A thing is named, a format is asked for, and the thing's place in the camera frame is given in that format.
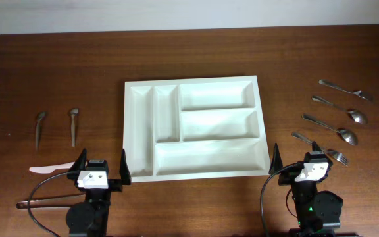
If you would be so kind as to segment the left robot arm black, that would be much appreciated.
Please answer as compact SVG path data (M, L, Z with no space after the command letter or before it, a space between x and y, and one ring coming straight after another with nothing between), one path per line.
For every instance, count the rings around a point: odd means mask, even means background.
M83 149L68 170L67 178L85 193L85 200L74 204L66 214L69 236L106 236L111 194L123 191L131 184L131 175L126 161L126 152L120 158L119 179L108 178L106 160L88 160Z

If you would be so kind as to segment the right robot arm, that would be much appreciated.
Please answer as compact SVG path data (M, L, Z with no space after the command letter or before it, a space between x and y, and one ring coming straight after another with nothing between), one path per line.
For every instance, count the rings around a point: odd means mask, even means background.
M311 147L304 160L283 166L275 144L269 175L277 175L280 186L291 186L299 227L289 230L289 236L335 236L334 230L341 226L343 199L330 191L317 190L317 184L328 177L333 162L316 142Z

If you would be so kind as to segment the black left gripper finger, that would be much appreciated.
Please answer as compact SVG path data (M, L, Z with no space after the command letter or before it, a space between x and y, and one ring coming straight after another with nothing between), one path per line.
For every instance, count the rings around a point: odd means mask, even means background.
M131 174L130 174L128 164L127 164L127 160L126 160L125 149L123 149L122 153L121 153L119 174L120 174L120 179L121 179L122 185L130 185L132 183Z
M69 180L77 180L81 171L84 171L86 168L86 158L87 158L87 149L84 148L77 158L77 160L72 164L68 170L67 178Z

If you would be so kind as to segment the metal tablespoon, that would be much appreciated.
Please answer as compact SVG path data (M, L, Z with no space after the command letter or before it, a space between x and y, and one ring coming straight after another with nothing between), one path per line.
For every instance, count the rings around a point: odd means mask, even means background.
M317 125L320 125L320 126L323 126L329 130L332 130L336 133L339 134L339 136L347 143L351 144L351 145L358 145L359 143L359 140L356 136L356 134L351 131L351 130L348 130L348 129L345 129L345 128L334 128L333 126L330 126L329 124L325 123L325 122L322 122L321 120L318 120L317 118L311 116L311 115L308 115L308 114L302 114L301 115L301 118L309 121L309 122L312 122L312 123L315 123Z
M312 100L326 104L326 105L329 105L331 107L335 107L335 108L347 113L352 118L352 120L356 123L363 124L363 125L368 124L368 117L364 113L362 113L361 111L359 111L357 109L345 109L345 108L340 107L339 105L336 105L336 104L334 104L334 103L332 103L332 102L330 102L330 101L328 101L322 97L319 97L317 95L313 95Z

